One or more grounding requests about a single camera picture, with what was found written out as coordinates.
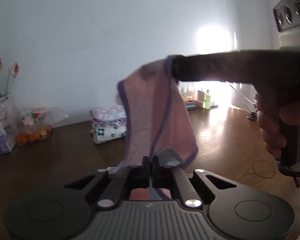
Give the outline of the person's right hand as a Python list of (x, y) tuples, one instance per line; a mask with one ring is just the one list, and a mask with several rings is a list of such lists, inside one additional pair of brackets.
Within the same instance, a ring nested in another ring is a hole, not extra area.
[(287, 139), (279, 132), (279, 123), (300, 126), (300, 101), (285, 107), (277, 108), (256, 94), (256, 105), (259, 110), (259, 126), (267, 151), (275, 158), (281, 157), (281, 149), (287, 144)]

